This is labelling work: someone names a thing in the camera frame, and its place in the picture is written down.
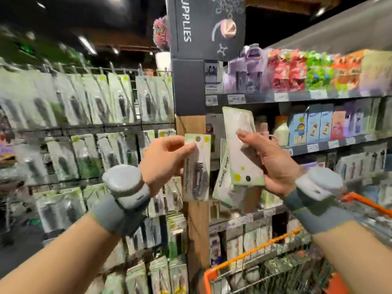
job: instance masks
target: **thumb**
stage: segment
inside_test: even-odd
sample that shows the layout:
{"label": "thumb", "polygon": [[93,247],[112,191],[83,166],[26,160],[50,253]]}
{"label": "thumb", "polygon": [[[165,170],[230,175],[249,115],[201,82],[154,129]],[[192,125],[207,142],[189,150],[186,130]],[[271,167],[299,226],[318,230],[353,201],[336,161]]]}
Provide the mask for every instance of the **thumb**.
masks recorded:
{"label": "thumb", "polygon": [[258,133],[250,133],[244,130],[238,130],[237,132],[238,138],[255,149],[257,149],[260,154],[263,156],[270,156],[276,153],[277,150],[281,148],[271,140],[265,138],[261,134]]}
{"label": "thumb", "polygon": [[191,153],[195,151],[197,148],[196,143],[185,144],[183,147],[175,150],[173,153],[176,155],[176,158],[181,161],[190,156]]}

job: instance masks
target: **person's left hand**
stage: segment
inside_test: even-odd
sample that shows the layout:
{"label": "person's left hand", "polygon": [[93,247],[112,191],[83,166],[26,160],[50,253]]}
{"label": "person's left hand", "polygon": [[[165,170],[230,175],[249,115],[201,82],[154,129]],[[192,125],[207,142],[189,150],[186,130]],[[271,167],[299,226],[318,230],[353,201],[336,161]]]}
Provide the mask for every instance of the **person's left hand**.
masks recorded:
{"label": "person's left hand", "polygon": [[154,197],[169,179],[179,174],[184,159],[196,149],[196,143],[184,145],[185,137],[159,137],[152,141],[139,165],[143,181]]}

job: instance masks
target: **white bottle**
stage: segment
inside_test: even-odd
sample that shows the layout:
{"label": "white bottle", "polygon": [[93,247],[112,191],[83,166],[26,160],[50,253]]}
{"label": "white bottle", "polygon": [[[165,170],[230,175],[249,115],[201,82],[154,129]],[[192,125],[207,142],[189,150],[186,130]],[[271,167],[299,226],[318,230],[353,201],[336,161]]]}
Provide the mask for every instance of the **white bottle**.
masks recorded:
{"label": "white bottle", "polygon": [[273,135],[278,139],[278,144],[281,147],[286,147],[288,145],[288,126],[287,126],[287,116],[276,116],[275,118],[275,128]]}

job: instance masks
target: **forearm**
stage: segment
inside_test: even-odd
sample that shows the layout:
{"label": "forearm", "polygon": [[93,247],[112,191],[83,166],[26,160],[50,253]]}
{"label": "forearm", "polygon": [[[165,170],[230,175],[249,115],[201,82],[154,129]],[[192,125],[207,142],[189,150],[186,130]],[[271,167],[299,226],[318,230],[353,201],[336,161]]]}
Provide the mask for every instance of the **forearm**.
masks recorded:
{"label": "forearm", "polygon": [[0,281],[9,294],[83,294],[120,241],[90,215]]}
{"label": "forearm", "polygon": [[313,238],[353,293],[392,293],[392,252],[357,222]]}

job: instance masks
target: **fluorescent light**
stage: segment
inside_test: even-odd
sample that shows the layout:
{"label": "fluorescent light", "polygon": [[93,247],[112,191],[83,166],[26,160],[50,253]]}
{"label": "fluorescent light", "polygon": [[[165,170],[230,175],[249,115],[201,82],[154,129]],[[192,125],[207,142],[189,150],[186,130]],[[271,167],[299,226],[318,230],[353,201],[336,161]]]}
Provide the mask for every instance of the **fluorescent light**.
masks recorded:
{"label": "fluorescent light", "polygon": [[90,42],[88,42],[86,38],[84,38],[83,36],[79,36],[78,38],[79,38],[79,40],[81,41],[81,43],[84,45],[84,47],[85,47],[91,54],[97,54],[97,52],[95,51],[95,49],[92,48]]}
{"label": "fluorescent light", "polygon": [[45,5],[42,4],[42,3],[40,3],[40,2],[37,2],[37,5],[38,5],[39,7],[41,7],[41,8],[43,8],[43,9],[46,9]]}
{"label": "fluorescent light", "polygon": [[316,16],[320,16],[320,15],[322,15],[322,14],[324,14],[324,13],[325,13],[325,7],[321,7],[321,8],[317,11]]}

